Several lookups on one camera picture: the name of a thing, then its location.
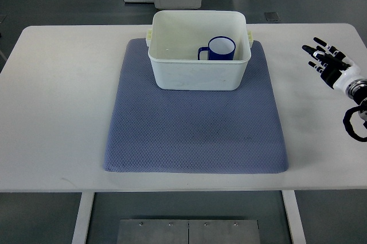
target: bin handle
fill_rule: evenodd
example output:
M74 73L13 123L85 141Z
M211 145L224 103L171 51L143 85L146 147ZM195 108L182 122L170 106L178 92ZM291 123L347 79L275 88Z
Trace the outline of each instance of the bin handle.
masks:
M147 36L145 37L145 41L146 41L148 47L150 46L152 32L153 32L153 29L149 28L148 31L147 31Z

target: mug rim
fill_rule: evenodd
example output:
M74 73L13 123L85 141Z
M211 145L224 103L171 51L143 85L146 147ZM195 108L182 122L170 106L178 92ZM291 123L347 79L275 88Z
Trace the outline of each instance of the mug rim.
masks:
M235 46L235 48L233 48L233 50L232 50L231 52L226 53L226 54L216 53L214 50L212 50L212 49L210 48L210 43L211 43L213 40L218 39L218 38L225 38L225 39L230 40L230 41L233 43L233 45ZM214 37L214 38L211 38L211 39L210 39L210 41L208 42L208 48L209 48L211 51L213 51L214 53L216 53L216 54L219 54L219 55L227 55L227 54L231 54L233 51L236 51L236 43L234 42L234 40L232 40L231 38L229 38L229 37L227 37L227 36L216 36L216 37Z

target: blue mug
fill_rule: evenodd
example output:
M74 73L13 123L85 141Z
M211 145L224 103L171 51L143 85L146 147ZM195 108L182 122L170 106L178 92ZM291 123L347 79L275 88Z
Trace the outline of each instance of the blue mug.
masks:
M212 38L208 46L199 48L197 59L200 60L200 53L208 51L208 60L233 60L235 55L236 44L226 36L217 36Z

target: table leg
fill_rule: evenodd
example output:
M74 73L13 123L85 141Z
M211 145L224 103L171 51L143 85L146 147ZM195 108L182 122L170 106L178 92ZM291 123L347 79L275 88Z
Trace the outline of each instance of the table leg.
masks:
M89 220L91 218L94 192L82 192L76 218L72 244L85 244L88 235Z
M282 191L293 244L306 244L294 191Z

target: metal plate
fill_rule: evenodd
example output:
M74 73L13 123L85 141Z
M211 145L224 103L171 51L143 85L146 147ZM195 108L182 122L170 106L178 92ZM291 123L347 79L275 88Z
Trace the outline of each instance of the metal plate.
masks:
M260 244L256 220L190 220L190 244Z
M264 14L268 22L279 22L280 21L280 17L277 12L266 12Z
M260 244L256 220L121 219L118 244Z
M121 219L118 244L188 244L188 221Z

